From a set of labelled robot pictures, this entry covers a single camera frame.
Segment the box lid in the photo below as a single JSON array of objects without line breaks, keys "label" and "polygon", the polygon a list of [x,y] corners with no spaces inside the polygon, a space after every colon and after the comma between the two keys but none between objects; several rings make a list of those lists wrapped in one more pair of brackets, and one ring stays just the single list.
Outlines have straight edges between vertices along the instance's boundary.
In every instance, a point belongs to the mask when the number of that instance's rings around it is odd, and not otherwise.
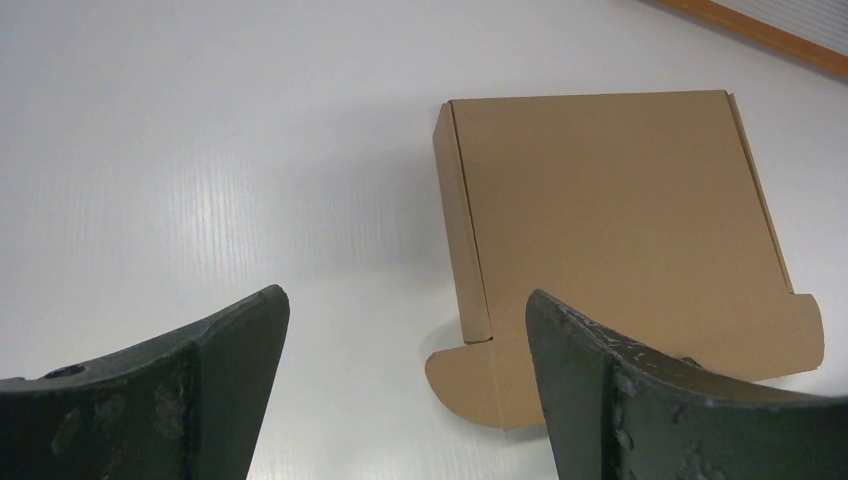
[{"label": "box lid", "polygon": [[815,300],[794,295],[732,96],[458,100],[434,134],[466,342],[426,373],[460,416],[542,423],[524,328],[541,288],[707,369],[816,368]]}]

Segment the tabletop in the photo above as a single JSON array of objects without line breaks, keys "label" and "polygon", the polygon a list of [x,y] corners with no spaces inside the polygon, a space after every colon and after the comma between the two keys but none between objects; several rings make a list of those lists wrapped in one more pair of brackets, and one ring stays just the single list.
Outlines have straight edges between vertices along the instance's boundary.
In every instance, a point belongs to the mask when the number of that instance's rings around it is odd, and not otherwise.
[{"label": "tabletop", "polygon": [[0,378],[277,283],[250,477],[553,479],[544,427],[449,413],[461,345],[431,134],[451,98],[726,89],[848,394],[848,83],[636,0],[3,2]]}]

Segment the box side panel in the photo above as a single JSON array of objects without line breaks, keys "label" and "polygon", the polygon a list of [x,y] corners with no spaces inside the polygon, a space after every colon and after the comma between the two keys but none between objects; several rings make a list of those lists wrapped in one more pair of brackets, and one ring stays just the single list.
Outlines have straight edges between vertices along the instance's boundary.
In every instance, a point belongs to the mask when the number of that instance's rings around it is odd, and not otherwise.
[{"label": "box side panel", "polygon": [[445,213],[445,230],[448,236],[453,279],[456,283],[456,301],[462,335],[466,342],[482,342],[492,338],[483,276],[477,257],[474,225],[465,187],[459,143],[449,103],[442,106],[436,130],[433,133],[433,149],[439,172],[439,187],[442,192],[442,208]]},{"label": "box side panel", "polygon": [[757,189],[757,196],[760,198],[760,206],[763,209],[763,215],[766,217],[771,241],[774,243],[774,251],[777,255],[777,260],[780,262],[780,270],[783,272],[783,279],[786,282],[786,288],[790,293],[794,293],[792,281],[789,279],[789,270],[786,268],[786,262],[783,259],[783,252],[780,250],[780,243],[777,241],[777,232],[774,229],[774,224],[771,220],[771,214],[766,204],[766,196],[763,193],[763,187],[760,184],[760,176],[757,174],[757,167],[754,164],[754,156],[751,154],[751,146],[748,143],[748,137],[745,135],[745,129],[742,126],[742,117],[739,115],[739,107],[736,104],[736,97],[728,95],[727,100],[730,103],[730,110],[733,112],[733,120],[736,122],[736,128],[739,130],[739,140],[742,142],[742,148],[745,150],[745,157],[748,160],[748,168],[751,169],[751,178],[754,180],[754,187]]}]

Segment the screw hole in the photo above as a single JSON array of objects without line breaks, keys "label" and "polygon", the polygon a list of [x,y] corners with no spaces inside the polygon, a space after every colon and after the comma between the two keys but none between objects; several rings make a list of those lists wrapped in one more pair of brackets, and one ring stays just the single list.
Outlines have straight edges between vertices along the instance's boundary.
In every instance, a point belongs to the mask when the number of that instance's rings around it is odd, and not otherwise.
[{"label": "screw hole", "polygon": [[85,371],[85,367],[82,365],[71,365],[69,367],[63,367],[58,370],[53,370],[44,376],[44,378],[60,378],[60,377],[70,377],[76,375],[78,373],[82,373]]}]

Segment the cardboard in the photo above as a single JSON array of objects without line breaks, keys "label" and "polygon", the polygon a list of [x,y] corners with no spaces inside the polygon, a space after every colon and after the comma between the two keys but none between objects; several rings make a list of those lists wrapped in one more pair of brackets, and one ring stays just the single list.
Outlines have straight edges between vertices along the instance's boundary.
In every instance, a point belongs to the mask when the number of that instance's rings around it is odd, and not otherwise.
[{"label": "cardboard", "polygon": [[747,381],[824,354],[723,91],[454,100],[433,136],[464,340],[426,374],[471,422],[544,422],[524,327],[541,288]]}]

